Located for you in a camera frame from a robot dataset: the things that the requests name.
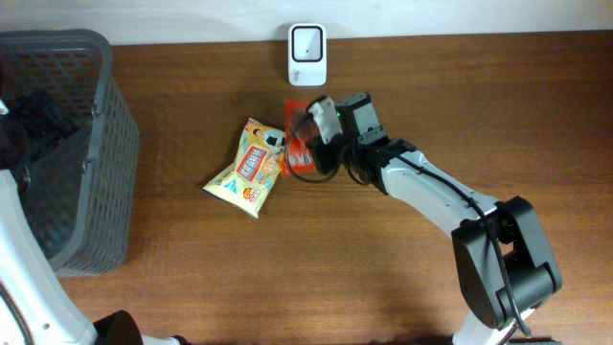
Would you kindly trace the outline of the red Hacks candy bag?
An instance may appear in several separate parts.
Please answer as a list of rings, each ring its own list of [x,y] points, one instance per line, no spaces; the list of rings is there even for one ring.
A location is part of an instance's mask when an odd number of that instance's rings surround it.
[[[284,129],[285,139],[288,143],[288,154],[282,163],[282,176],[290,176],[290,170],[286,163],[291,164],[292,170],[298,174],[314,173],[316,166],[313,157],[306,145],[295,135],[288,140],[293,128],[304,118],[307,101],[285,99],[284,100]]]

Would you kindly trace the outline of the yellow snack chip bag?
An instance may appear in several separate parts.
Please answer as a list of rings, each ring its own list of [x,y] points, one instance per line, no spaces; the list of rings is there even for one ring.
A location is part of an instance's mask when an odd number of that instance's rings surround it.
[[[283,131],[249,118],[240,135],[234,162],[202,190],[257,219],[282,171],[284,147]]]

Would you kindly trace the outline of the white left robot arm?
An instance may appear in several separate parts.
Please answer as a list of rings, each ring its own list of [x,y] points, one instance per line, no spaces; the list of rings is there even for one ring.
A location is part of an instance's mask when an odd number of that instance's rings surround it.
[[[1,107],[2,342],[148,344],[124,310],[89,320],[57,278],[125,261],[139,132],[124,98],[26,86]]]

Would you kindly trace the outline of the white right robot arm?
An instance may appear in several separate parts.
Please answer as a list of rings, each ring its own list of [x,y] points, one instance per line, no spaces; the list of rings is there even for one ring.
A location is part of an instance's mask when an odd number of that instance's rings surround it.
[[[408,204],[451,239],[469,308],[452,343],[505,344],[515,332],[532,334],[527,318],[561,289],[562,276],[528,200],[478,193],[412,143],[390,138],[365,92],[338,102],[322,96],[301,123],[316,127],[307,146],[320,173],[345,167],[356,183]]]

